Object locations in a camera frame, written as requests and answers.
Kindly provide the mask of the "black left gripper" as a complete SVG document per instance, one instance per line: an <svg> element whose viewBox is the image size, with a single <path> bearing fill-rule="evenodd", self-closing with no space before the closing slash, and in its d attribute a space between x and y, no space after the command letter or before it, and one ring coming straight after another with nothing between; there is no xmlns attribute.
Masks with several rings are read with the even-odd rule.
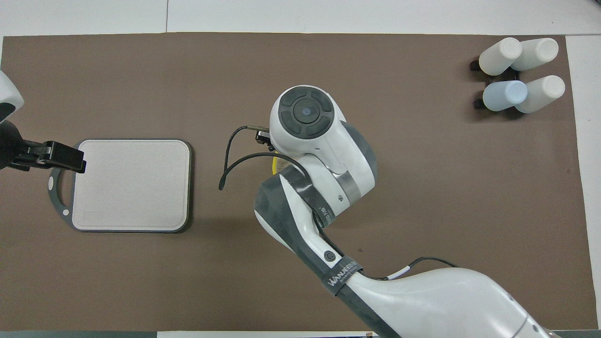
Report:
<svg viewBox="0 0 601 338"><path fill-rule="evenodd" d="M56 141L45 142L48 151L45 153L45 164L55 168L74 171L83 174L86 171L84 152Z"/></svg>

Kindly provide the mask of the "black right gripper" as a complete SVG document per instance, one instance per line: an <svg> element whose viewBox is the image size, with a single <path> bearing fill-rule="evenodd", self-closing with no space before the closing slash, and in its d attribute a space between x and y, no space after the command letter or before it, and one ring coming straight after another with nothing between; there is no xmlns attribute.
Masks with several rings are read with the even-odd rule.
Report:
<svg viewBox="0 0 601 338"><path fill-rule="evenodd" d="M269 129L257 129L255 140L258 144L265 144L269 152L276 152L276 148L271 141Z"/></svg>

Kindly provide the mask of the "brown table mat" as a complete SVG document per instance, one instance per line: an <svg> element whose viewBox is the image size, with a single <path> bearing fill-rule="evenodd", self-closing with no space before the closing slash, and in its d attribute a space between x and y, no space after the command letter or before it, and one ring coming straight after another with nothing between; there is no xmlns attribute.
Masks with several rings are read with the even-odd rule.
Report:
<svg viewBox="0 0 601 338"><path fill-rule="evenodd" d="M548 329L597 313L566 40L524 74L565 94L488 113L469 64L499 36L163 33L5 37L24 139L178 138L193 217L178 234L89 233L48 197L49 170L0 170L0 331L359 331L367 326L262 229L268 158L218 182L228 137L266 125L294 85L327 91L378 160L374 190L325 231L370 276L423 255L493 278Z"/></svg>

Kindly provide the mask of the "black bottle rack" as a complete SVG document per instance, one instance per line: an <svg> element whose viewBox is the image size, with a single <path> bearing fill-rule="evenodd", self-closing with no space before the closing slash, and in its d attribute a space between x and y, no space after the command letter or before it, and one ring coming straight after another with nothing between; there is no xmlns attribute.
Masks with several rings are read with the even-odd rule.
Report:
<svg viewBox="0 0 601 338"><path fill-rule="evenodd" d="M500 82L500 81L511 81L511 80L519 80L520 81L520 72L513 70L511 67L509 67L506 71L504 71L500 75L497 75L497 76L487 75L479 68L478 60L474 60L474 61L470 62L470 71L481 73L485 76L485 88L491 83L496 83L496 82ZM489 109L487 109L484 106L483 101L482 101L482 96L483 96L483 92L480 96L477 96L477 98L474 100L473 107L475 109L479 109L479 110L486 109L486 110L490 111Z"/></svg>

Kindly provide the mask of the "pale blue plastic bottle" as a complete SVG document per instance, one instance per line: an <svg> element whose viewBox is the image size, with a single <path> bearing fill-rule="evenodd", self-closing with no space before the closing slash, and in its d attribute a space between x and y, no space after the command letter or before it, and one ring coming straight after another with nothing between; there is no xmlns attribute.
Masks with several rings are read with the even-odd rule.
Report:
<svg viewBox="0 0 601 338"><path fill-rule="evenodd" d="M482 96L484 106L498 112L523 103L528 96L526 83L519 80L489 84Z"/></svg>

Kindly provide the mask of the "white plastic bottle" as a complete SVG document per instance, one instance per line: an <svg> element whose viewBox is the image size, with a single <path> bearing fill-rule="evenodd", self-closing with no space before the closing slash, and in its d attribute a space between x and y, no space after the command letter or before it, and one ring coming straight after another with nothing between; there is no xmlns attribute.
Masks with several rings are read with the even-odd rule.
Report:
<svg viewBox="0 0 601 338"><path fill-rule="evenodd" d="M522 53L513 61L511 68L516 71L531 70L555 59L559 45L553 38L544 37L520 41Z"/></svg>
<svg viewBox="0 0 601 338"><path fill-rule="evenodd" d="M522 51L523 47L516 38L503 38L480 54L479 68L487 75L500 75L522 55Z"/></svg>
<svg viewBox="0 0 601 338"><path fill-rule="evenodd" d="M515 105L520 113L534 113L554 102L565 93L565 82L556 75L549 75L526 83L527 96Z"/></svg>

